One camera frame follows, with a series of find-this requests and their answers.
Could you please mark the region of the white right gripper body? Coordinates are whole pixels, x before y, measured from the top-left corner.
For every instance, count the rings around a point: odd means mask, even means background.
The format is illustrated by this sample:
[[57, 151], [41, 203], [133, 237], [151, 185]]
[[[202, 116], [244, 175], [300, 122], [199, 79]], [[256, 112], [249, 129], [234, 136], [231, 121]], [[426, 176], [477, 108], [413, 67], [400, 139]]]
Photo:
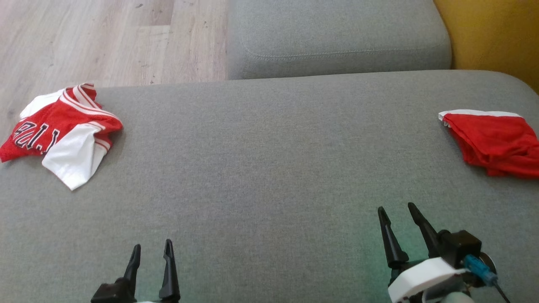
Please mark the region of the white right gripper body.
[[413, 295], [466, 272], [466, 268], [454, 268], [441, 257], [430, 258], [399, 274], [389, 285], [388, 293], [393, 303], [402, 303]]

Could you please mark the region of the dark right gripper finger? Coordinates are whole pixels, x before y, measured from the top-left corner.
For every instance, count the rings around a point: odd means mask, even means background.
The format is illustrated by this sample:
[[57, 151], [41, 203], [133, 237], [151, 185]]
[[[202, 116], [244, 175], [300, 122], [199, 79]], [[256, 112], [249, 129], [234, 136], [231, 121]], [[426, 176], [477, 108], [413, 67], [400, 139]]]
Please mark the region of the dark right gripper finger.
[[391, 228], [391, 220], [383, 207], [378, 208], [378, 215], [387, 266], [389, 268], [400, 268], [409, 261], [408, 254], [405, 253], [400, 247], [398, 240]]
[[419, 211], [418, 207], [412, 202], [408, 203], [408, 209], [410, 211], [410, 215], [412, 216], [412, 219], [416, 226], [419, 227], [420, 232], [422, 233], [425, 245], [427, 247], [427, 251], [429, 254], [429, 258], [437, 258], [440, 256], [439, 252], [439, 239], [438, 239], [438, 233], [433, 228], [433, 226], [430, 224], [430, 222], [423, 216], [423, 214]]

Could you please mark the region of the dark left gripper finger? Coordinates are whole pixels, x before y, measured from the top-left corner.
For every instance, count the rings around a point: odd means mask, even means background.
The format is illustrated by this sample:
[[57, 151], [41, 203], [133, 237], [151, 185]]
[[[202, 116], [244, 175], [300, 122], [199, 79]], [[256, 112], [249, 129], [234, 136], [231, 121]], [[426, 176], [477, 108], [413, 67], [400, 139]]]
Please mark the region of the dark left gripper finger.
[[159, 291], [160, 302], [179, 302], [181, 293], [171, 239], [167, 239], [165, 242], [163, 258], [165, 260], [165, 267], [163, 283]]
[[140, 267], [141, 251], [142, 247], [140, 244], [136, 244], [133, 247], [129, 263], [121, 279], [121, 285], [123, 287], [121, 295], [123, 297], [135, 297], [137, 270]]

